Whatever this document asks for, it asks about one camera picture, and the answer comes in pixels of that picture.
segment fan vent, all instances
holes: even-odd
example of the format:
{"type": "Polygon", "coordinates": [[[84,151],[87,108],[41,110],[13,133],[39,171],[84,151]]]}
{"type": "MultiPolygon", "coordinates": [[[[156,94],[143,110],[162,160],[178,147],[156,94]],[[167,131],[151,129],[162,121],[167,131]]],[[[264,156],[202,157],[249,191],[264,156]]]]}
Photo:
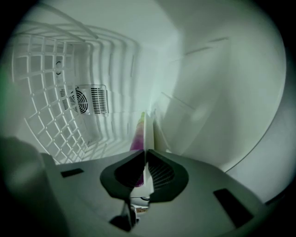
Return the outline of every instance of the fan vent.
{"type": "Polygon", "coordinates": [[[173,168],[159,158],[149,160],[149,172],[152,176],[154,190],[168,185],[175,177],[173,168]]]}
{"type": "Polygon", "coordinates": [[[106,91],[101,88],[91,88],[93,110],[96,114],[105,114],[107,111],[106,91]]]}
{"type": "MultiPolygon", "coordinates": [[[[77,96],[77,102],[78,102],[80,113],[85,113],[88,108],[87,99],[86,99],[85,95],[81,91],[76,90],[76,96],[77,96]]],[[[76,104],[74,95],[70,96],[70,102],[71,102],[72,106],[74,106],[76,104]]]]}
{"type": "MultiPolygon", "coordinates": [[[[61,94],[61,97],[66,96],[65,89],[61,89],[60,90],[60,94],[61,94]]],[[[62,100],[62,102],[63,102],[63,105],[64,105],[64,109],[65,110],[68,109],[69,108],[69,105],[68,105],[67,99],[62,100]]]]}

